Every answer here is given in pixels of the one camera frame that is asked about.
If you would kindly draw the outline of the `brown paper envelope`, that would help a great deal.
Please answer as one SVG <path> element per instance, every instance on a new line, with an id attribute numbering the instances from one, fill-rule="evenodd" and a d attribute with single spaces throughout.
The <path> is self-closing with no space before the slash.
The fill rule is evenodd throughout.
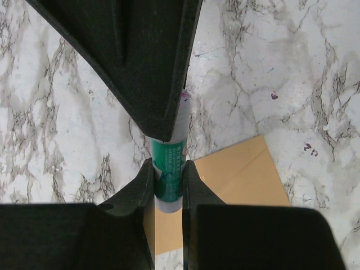
<path id="1" fill-rule="evenodd" d="M 195 160 L 201 180 L 225 203 L 290 206 L 263 136 Z M 155 210 L 155 254 L 182 247 L 182 213 Z"/>

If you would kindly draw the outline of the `white green glue stick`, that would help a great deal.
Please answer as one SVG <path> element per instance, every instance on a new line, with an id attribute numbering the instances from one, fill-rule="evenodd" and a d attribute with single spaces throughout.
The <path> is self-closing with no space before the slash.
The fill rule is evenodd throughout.
<path id="1" fill-rule="evenodd" d="M 190 94 L 184 89 L 171 140 L 163 142 L 151 139 L 155 204 L 164 213 L 175 213 L 182 207 L 182 174 L 187 157 L 190 99 Z"/>

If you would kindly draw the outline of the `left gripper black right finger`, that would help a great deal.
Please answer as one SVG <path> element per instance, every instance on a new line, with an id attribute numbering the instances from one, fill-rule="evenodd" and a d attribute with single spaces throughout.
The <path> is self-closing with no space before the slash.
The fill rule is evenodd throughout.
<path id="1" fill-rule="evenodd" d="M 316 210 L 228 205 L 201 179 L 183 172 L 184 269 L 344 269 L 325 218 Z"/>

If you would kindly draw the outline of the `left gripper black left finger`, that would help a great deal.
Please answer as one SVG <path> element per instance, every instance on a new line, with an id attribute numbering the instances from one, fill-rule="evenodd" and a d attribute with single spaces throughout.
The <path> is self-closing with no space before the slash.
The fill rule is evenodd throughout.
<path id="1" fill-rule="evenodd" d="M 154 169 L 103 203 L 1 205 L 2 269 L 154 269 Z"/>

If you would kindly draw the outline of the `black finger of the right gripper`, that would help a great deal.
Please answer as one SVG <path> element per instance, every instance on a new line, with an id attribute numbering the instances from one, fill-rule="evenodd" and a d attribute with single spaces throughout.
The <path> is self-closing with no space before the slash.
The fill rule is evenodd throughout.
<path id="1" fill-rule="evenodd" d="M 201 1 L 32 0 L 148 137 L 169 141 Z"/>

